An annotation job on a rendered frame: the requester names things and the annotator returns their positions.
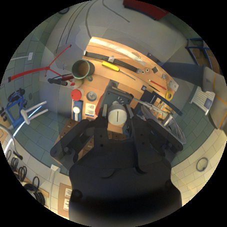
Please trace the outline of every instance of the black belt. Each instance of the black belt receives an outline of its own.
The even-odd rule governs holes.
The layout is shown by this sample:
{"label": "black belt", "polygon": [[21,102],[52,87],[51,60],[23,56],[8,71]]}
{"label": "black belt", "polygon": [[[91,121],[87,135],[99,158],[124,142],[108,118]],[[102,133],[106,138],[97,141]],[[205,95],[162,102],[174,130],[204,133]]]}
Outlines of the black belt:
{"label": "black belt", "polygon": [[136,68],[136,67],[134,67],[130,64],[127,64],[127,63],[121,61],[121,60],[114,59],[113,57],[108,57],[108,56],[104,56],[104,55],[97,54],[97,53],[89,53],[86,50],[83,52],[83,55],[86,56],[86,57],[89,57],[89,58],[100,59],[100,60],[104,60],[104,61],[109,62],[109,63],[114,63],[114,64],[122,66],[122,67],[124,67],[124,68],[126,68],[130,71],[133,71],[134,73],[137,73],[137,74],[140,74],[140,72],[141,72],[140,68]]}

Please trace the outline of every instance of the wooden table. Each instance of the wooden table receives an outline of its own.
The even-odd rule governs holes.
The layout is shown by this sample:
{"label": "wooden table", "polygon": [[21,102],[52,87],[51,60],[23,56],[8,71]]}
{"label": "wooden table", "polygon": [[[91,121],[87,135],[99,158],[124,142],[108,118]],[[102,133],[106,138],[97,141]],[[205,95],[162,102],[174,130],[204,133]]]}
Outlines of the wooden table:
{"label": "wooden table", "polygon": [[[100,97],[104,94],[105,89],[107,87],[107,85],[109,84],[110,79],[119,82],[118,85],[118,89],[123,90],[125,92],[128,92],[130,94],[132,94],[136,99],[140,100],[144,91],[141,90],[143,85],[146,86],[146,90],[149,92],[153,92],[155,91],[156,93],[158,93],[160,96],[162,96],[163,98],[166,97],[166,93],[167,91],[171,91],[174,95],[175,91],[173,89],[171,89],[169,86],[167,86],[167,84],[169,83],[170,80],[174,79],[165,71],[163,70],[159,65],[157,65],[154,61],[152,61],[151,59],[149,59],[147,56],[143,55],[142,53],[126,46],[123,44],[120,44],[118,42],[114,42],[108,39],[104,39],[104,38],[98,38],[98,37],[92,37],[95,39],[99,39],[101,41],[105,41],[111,44],[114,44],[118,47],[121,47],[129,52],[131,52],[132,54],[134,54],[135,56],[137,56],[138,58],[140,58],[142,61],[146,62],[145,66],[141,65],[140,63],[138,63],[137,61],[129,58],[128,56],[114,50],[114,49],[110,49],[106,46],[97,44],[97,43],[93,43],[90,42],[87,45],[86,51],[89,53],[95,53],[95,54],[100,54],[100,55],[104,55],[104,56],[114,56],[115,59],[118,59],[122,62],[128,63],[129,65],[132,65],[138,69],[141,69],[142,71],[144,71],[144,74],[140,73],[136,73],[133,71],[130,71],[127,68],[124,68],[120,65],[116,65],[120,71],[123,71],[124,73],[128,74],[130,77],[134,78],[135,80],[131,79],[130,77],[128,77],[127,75],[121,73],[121,72],[117,72],[117,71],[113,71],[109,68],[106,68],[102,65],[102,62],[104,60],[101,59],[96,59],[96,58],[91,58],[91,57],[87,57],[87,56],[83,56],[82,59],[86,59],[87,61],[91,62],[94,64],[95,67],[95,71],[94,74],[92,75],[93,81],[89,82],[87,79],[84,79],[84,84],[81,85],[80,87],[83,89],[84,91],[84,95],[83,97],[80,99],[83,101],[83,108],[82,108],[82,120],[83,119],[96,119],[97,115],[95,115],[94,117],[88,117],[85,115],[85,109],[86,109],[86,103],[89,104],[93,104],[95,105],[95,107],[97,106]],[[156,67],[158,72],[154,73],[152,71],[152,69]],[[164,90],[163,88],[159,87],[158,85],[148,81],[148,80],[152,80],[155,83],[161,85],[162,87],[166,88],[166,90]],[[95,92],[97,95],[97,99],[93,102],[90,102],[87,100],[86,95],[88,92]],[[159,98],[157,98],[156,102],[155,102],[155,106],[158,106],[159,102],[161,100]],[[138,102],[136,102],[135,100],[132,100],[132,102],[130,103],[130,107],[131,108],[135,108],[136,105],[138,104]],[[172,110],[168,105],[165,104],[165,106],[162,108],[162,110],[165,110],[165,108],[168,108],[169,110]],[[158,114],[157,118],[163,118],[162,115]],[[71,118],[73,119],[73,100],[72,100],[72,110],[71,110]],[[116,133],[123,133],[122,131],[122,127],[124,126],[124,124],[121,125],[112,125],[112,124],[108,124],[108,129],[109,131],[112,132],[116,132]]]}

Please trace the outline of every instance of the red cap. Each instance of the red cap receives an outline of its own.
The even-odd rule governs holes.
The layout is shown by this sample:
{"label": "red cap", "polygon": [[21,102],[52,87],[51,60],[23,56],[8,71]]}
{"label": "red cap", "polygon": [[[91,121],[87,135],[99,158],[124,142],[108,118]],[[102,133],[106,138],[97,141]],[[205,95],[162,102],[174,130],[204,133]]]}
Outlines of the red cap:
{"label": "red cap", "polygon": [[71,98],[74,100],[74,101],[79,101],[82,97],[82,94],[81,92],[78,90],[78,89],[73,89],[71,91]]}

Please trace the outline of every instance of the white vent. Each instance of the white vent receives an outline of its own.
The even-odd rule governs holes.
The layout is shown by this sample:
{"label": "white vent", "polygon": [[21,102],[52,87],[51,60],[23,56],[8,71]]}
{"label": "white vent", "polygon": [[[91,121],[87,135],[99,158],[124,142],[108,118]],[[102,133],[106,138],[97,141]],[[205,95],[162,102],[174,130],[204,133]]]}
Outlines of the white vent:
{"label": "white vent", "polygon": [[190,104],[195,103],[199,108],[201,108],[205,112],[205,115],[207,115],[212,106],[212,103],[211,103],[209,109],[207,109],[204,106],[207,99],[211,100],[213,103],[213,101],[215,99],[215,93],[209,92],[209,91],[203,92],[201,90],[201,87],[198,86]]}

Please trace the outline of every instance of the tape roll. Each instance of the tape roll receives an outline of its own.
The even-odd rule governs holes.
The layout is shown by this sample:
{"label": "tape roll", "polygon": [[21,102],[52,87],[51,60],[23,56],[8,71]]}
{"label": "tape roll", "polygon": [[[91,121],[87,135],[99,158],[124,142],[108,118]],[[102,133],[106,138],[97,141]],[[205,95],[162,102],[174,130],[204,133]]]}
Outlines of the tape roll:
{"label": "tape roll", "polygon": [[167,92],[166,92],[166,94],[165,94],[165,99],[167,100],[167,101],[170,101],[172,98],[173,98],[173,92],[172,91],[170,91],[170,90],[168,90]]}

